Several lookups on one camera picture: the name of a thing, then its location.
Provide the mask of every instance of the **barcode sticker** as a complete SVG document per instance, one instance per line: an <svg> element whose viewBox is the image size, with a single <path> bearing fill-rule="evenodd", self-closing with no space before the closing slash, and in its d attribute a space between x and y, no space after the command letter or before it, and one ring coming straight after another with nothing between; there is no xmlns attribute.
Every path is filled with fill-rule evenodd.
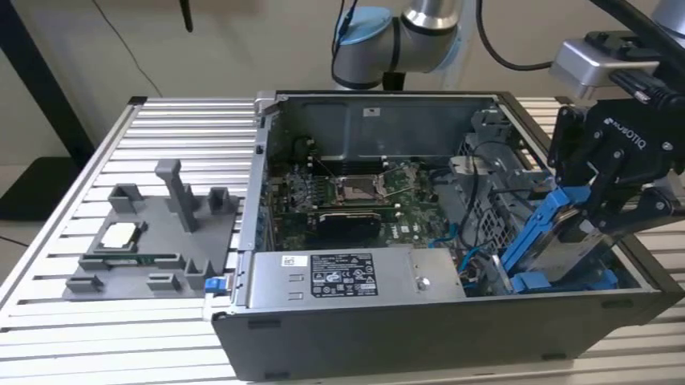
<svg viewBox="0 0 685 385"><path fill-rule="evenodd" d="M283 255L281 260L282 267L307 267L307 261L310 256L307 255Z"/></svg>

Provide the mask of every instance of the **white label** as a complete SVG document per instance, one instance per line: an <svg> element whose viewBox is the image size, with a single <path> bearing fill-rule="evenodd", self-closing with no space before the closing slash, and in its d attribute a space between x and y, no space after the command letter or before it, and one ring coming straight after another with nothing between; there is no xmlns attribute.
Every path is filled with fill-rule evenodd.
<svg viewBox="0 0 685 385"><path fill-rule="evenodd" d="M369 107L363 110L365 118L370 116L381 116L381 108L379 107Z"/></svg>
<svg viewBox="0 0 685 385"><path fill-rule="evenodd" d="M307 267L307 261L310 256L307 255L283 255L281 260L282 267Z"/></svg>

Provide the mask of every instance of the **beige wall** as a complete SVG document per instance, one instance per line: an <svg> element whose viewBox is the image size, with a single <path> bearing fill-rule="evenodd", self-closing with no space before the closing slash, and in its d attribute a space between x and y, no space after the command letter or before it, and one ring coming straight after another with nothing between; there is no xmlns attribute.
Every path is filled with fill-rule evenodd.
<svg viewBox="0 0 685 385"><path fill-rule="evenodd" d="M400 12L404 0L374 0ZM254 96L330 89L338 0L199 0L189 34L177 0L99 0L164 96ZM154 95L90 0L15 2L91 134L102 138L131 95ZM440 76L410 79L440 87Z"/></svg>
<svg viewBox="0 0 685 385"><path fill-rule="evenodd" d="M261 89L331 87L338 0L195 0L193 34L177 0L98 1L164 96L250 97ZM406 3L363 0L361 5L389 6L398 14ZM656 0L635 3L651 12ZM16 0L15 6L90 135L100 140L130 97L154 95L154 89L91 0ZM494 45L517 63L550 59L560 42L589 30L618 28L586 0L485 0L485 15ZM472 15L461 17L468 29ZM505 70L476 35L462 53L465 64L448 74L453 89L564 93L545 71ZM442 74L408 77L408 89L441 85ZM27 164L63 152L4 57L0 120L0 164Z"/></svg>
<svg viewBox="0 0 685 385"><path fill-rule="evenodd" d="M652 15L659 0L631 2ZM484 25L497 52L517 64L553 60L561 42L592 30L625 30L588 0L484 0ZM500 66L485 51L476 26L469 31L466 65L453 80L460 89L505 90L520 96L564 95L564 85L546 71L516 72Z"/></svg>

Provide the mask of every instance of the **cable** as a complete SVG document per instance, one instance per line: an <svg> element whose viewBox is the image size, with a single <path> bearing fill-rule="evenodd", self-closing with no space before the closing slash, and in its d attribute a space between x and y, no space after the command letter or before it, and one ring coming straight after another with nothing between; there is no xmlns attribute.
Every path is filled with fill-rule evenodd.
<svg viewBox="0 0 685 385"><path fill-rule="evenodd" d="M464 271L464 269L466 268L466 265L469 264L469 260L472 259L473 257L473 254L476 254L478 252L481 248L478 246L476 246L473 249L469 250L469 252L466 253L466 255L464 256L464 261L461 261L461 265L460 265L460 268L457 269L457 272L461 273Z"/></svg>
<svg viewBox="0 0 685 385"><path fill-rule="evenodd" d="M333 26L333 40L331 40L331 57L335 56L335 41L338 36L338 24L341 23L341 17L343 16L345 0L341 0L341 9L338 10L338 17L335 18L335 26Z"/></svg>
<svg viewBox="0 0 685 385"><path fill-rule="evenodd" d="M138 59L136 59L136 55L132 54L131 47L128 46L127 41L122 37L122 34L116 30L115 26L112 25L110 19L107 18L106 12L100 8L100 4L98 4L96 0L91 0L91 2L94 3L95 8L98 8L98 11L100 12L100 15L103 16L103 19L106 20L107 24L110 25L111 30L115 31L116 37L119 38L119 40L122 40L122 44L124 45L124 48L127 48L128 54L131 55L132 62L136 65L136 68L140 71L140 74L143 74L144 78L148 80L150 85L152 86L154 90L158 92L159 97L163 98L164 96L162 95L162 91L159 90L158 85L151 80L146 71L143 71L143 68L140 67L140 63L138 62Z"/></svg>
<svg viewBox="0 0 685 385"><path fill-rule="evenodd" d="M465 214L464 218L461 219L461 223L460 223L460 230L461 230L460 231L460 242L469 249L473 249L473 245L470 245L466 242L466 239L464 238L464 233L465 233L464 229L466 228L466 222L469 221L469 217L472 216L472 211L476 206L476 199L477 199L477 195L478 195L478 180L481 179L478 177L478 168L476 165L476 157L473 156L474 152L476 152L476 149L472 152L472 166L473 166L472 195L469 196L469 204L466 205L466 214Z"/></svg>
<svg viewBox="0 0 685 385"><path fill-rule="evenodd" d="M28 245L28 244L26 244L26 243L20 242L20 241L18 241L18 240L15 240L15 239L12 239L12 238L7 238L7 237L4 237L4 236L2 236L2 235L0 235L0 239L2 239L2 240L4 240L4 241L7 241L7 242L15 243L16 245L20 245L20 246L23 246L23 247L30 247L30 245Z"/></svg>
<svg viewBox="0 0 685 385"><path fill-rule="evenodd" d="M297 135L295 138L293 138L293 141L290 142L290 161L293 163L297 162L297 157L295 157L295 146L298 145L298 142L302 140L302 139L307 139L307 140L311 140L311 136L309 135Z"/></svg>
<svg viewBox="0 0 685 385"><path fill-rule="evenodd" d="M478 29L478 35L481 36L481 40L484 41L484 47L485 50L489 52L490 56L493 56L493 59L497 63L500 63L502 66L509 68L514 71L538 71L550 68L553 65L553 62L545 62L538 64L530 64L530 65L521 65L521 64L513 64L512 62L506 61L506 59L500 56L497 51L493 48L493 44L490 44L490 40L488 35L485 34L485 27L484 27L484 0L477 0L476 3L476 25Z"/></svg>
<svg viewBox="0 0 685 385"><path fill-rule="evenodd" d="M429 243L429 249L434 249L434 247L436 247L436 243L438 243L438 242L449 242L449 241L452 241L456 237L457 237L457 224L450 223L450 235L449 235L448 237L444 237L444 238L436 238L436 239Z"/></svg>
<svg viewBox="0 0 685 385"><path fill-rule="evenodd" d="M342 4L341 7L345 7L345 0L341 0ZM343 15L342 11L338 14L338 19L335 22L334 28L337 29L337 33L333 35L333 59L331 59L331 77L335 79L335 71L333 70L335 67L335 59L338 57L338 52L341 51L341 45L343 44L343 37L347 33L347 30L350 28L350 23L353 22L353 16L354 16L354 9L357 8L357 3L359 0L353 1L353 5L350 6L350 9L347 11L347 14L345 15L345 19L341 22L341 16Z"/></svg>

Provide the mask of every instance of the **power supply label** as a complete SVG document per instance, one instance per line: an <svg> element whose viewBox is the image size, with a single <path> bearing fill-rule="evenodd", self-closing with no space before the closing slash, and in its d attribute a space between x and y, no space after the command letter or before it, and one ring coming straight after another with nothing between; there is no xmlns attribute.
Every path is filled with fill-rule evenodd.
<svg viewBox="0 0 685 385"><path fill-rule="evenodd" d="M370 253L310 256L311 295L317 298L378 295Z"/></svg>

